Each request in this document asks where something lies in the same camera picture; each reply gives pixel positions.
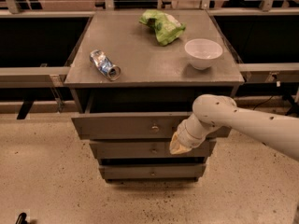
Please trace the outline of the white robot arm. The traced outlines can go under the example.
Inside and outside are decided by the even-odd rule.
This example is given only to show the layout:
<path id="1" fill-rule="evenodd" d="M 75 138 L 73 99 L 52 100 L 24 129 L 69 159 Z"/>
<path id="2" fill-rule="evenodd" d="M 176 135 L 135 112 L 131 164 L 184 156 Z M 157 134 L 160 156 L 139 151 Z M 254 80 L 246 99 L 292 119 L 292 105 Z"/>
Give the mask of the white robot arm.
<path id="1" fill-rule="evenodd" d="M 221 127 L 234 129 L 299 161 L 299 118 L 239 108 L 227 96 L 204 94 L 192 104 L 192 114 L 183 120 L 170 142 L 172 155 L 199 147 Z"/>

